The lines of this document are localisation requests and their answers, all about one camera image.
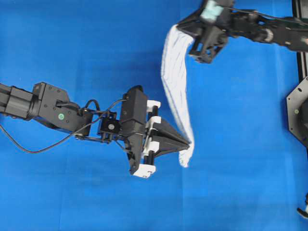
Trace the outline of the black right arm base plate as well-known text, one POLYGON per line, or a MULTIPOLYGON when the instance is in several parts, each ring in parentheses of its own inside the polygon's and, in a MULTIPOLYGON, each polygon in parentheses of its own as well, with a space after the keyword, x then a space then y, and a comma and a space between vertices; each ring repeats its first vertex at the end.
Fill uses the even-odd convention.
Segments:
POLYGON ((289 131, 308 148, 308 77, 286 97, 289 131))

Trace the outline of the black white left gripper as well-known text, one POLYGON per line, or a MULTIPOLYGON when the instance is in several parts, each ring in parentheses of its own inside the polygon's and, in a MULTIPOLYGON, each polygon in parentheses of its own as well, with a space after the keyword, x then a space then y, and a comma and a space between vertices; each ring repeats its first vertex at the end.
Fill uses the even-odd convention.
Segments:
POLYGON ((147 179, 156 171, 154 158, 188 149, 186 139, 158 116, 159 101, 149 100, 140 85, 123 96, 120 136, 124 139, 131 175, 147 179))

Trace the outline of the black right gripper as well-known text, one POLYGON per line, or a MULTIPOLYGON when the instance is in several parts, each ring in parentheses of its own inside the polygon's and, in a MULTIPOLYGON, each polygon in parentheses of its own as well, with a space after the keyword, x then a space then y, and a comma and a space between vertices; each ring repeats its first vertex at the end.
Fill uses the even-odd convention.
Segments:
POLYGON ((200 15, 204 8, 199 8, 177 24, 177 29, 189 36, 194 36, 194 43, 189 55, 199 63, 210 64, 216 55, 227 45, 227 34, 216 26, 205 27, 200 15))

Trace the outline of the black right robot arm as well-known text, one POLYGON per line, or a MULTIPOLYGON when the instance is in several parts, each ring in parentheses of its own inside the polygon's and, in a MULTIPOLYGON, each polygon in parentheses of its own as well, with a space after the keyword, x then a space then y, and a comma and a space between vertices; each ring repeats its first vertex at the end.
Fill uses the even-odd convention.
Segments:
POLYGON ((291 51, 307 52, 307 19, 239 10, 234 4, 233 0, 205 0, 198 10, 178 22, 177 29, 194 39, 189 54, 196 61, 211 63, 227 45, 229 37, 244 37, 253 42, 275 43, 291 51))

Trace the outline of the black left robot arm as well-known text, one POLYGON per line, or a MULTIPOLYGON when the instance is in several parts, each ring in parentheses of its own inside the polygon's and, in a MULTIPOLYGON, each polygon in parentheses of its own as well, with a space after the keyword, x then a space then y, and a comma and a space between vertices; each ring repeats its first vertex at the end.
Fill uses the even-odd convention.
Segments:
POLYGON ((121 99, 121 112, 102 110, 99 103, 79 106, 67 92, 40 82, 31 92, 1 85, 0 112, 25 121, 67 133, 82 141, 116 142, 127 154, 131 175, 148 178, 156 171, 157 157, 185 151, 189 141, 158 114, 161 103, 151 101, 141 86, 130 88, 121 99))

